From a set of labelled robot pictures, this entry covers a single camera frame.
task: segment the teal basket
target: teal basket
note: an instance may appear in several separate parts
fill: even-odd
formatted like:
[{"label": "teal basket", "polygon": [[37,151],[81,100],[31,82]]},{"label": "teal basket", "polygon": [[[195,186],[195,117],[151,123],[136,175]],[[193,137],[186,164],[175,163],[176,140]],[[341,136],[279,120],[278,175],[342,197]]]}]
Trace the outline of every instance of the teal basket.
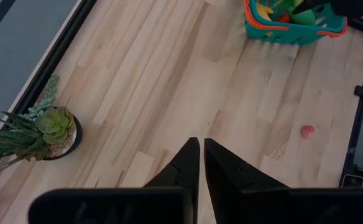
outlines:
[{"label": "teal basket", "polygon": [[[268,21],[257,13],[255,0],[245,1],[245,28],[247,35],[252,39],[264,40],[280,44],[306,45],[328,35],[339,37],[347,29],[347,19],[334,14],[330,4],[324,4],[313,8],[317,25],[306,26],[285,22]],[[261,0],[263,5],[274,10],[274,14],[280,14],[274,8],[278,0]]]}]

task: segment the light wood surface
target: light wood surface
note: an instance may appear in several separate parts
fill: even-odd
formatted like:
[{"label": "light wood surface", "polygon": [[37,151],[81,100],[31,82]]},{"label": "light wood surface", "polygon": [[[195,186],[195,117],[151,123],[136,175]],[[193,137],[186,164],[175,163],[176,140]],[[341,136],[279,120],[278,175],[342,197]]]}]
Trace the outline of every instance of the light wood surface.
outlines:
[{"label": "light wood surface", "polygon": [[[0,223],[25,223],[51,189],[142,186],[190,136],[291,187],[337,187],[363,33],[278,45],[247,39],[241,0],[98,0],[56,72],[57,104],[83,141],[63,159],[0,171]],[[199,223],[214,223],[201,166]]]}]

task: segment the soil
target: soil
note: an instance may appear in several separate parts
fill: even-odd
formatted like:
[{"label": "soil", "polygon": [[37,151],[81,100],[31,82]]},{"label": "soil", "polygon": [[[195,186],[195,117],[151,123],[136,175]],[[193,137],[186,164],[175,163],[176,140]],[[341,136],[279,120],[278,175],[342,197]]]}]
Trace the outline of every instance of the soil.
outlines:
[{"label": "soil", "polygon": [[68,134],[64,141],[49,145],[49,150],[52,152],[52,157],[61,156],[64,153],[64,149],[69,149],[73,144],[73,133],[76,130],[76,126],[73,125],[68,128]]}]

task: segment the toy fruit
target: toy fruit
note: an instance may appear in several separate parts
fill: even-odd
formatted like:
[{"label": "toy fruit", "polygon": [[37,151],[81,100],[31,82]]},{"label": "toy fruit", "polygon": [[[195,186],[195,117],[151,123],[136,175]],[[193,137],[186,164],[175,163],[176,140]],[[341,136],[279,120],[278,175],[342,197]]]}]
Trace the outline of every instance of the toy fruit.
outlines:
[{"label": "toy fruit", "polygon": [[268,21],[271,21],[270,19],[270,16],[269,14],[273,14],[274,11],[273,9],[267,7],[267,6],[264,6],[262,4],[259,4],[259,3],[256,3],[256,10],[257,10],[257,13],[265,20],[268,20]]},{"label": "toy fruit", "polygon": [[271,20],[275,21],[287,11],[289,7],[293,6],[292,0],[278,0],[274,5],[274,13],[270,16]]},{"label": "toy fruit", "polygon": [[288,13],[284,13],[281,17],[276,19],[277,22],[290,22],[291,18]]},{"label": "toy fruit", "polygon": [[315,128],[313,126],[305,125],[304,127],[301,128],[300,132],[301,135],[303,135],[304,137],[310,138],[314,134],[314,130]]},{"label": "toy fruit", "polygon": [[293,8],[290,7],[288,9],[289,16],[291,21],[300,24],[300,25],[308,25],[308,26],[315,26],[316,25],[316,18],[312,10],[307,10],[301,12],[299,14],[293,15],[292,14]]}]

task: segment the green toy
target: green toy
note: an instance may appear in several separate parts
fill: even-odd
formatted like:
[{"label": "green toy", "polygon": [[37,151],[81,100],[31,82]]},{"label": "green toy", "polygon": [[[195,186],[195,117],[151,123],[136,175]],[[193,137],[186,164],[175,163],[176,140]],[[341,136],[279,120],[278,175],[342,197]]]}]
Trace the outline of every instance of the green toy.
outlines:
[{"label": "green toy", "polygon": [[315,26],[316,25],[316,18],[314,16],[313,11],[307,10],[304,12],[301,12],[299,14],[293,15],[292,11],[294,10],[294,8],[290,7],[288,9],[288,14],[291,18],[291,21],[293,23],[296,24],[300,24],[300,25],[308,25],[308,26]]},{"label": "green toy", "polygon": [[289,7],[293,7],[294,3],[295,0],[278,0],[273,7],[274,13],[270,16],[271,20],[275,21],[282,17]]}]

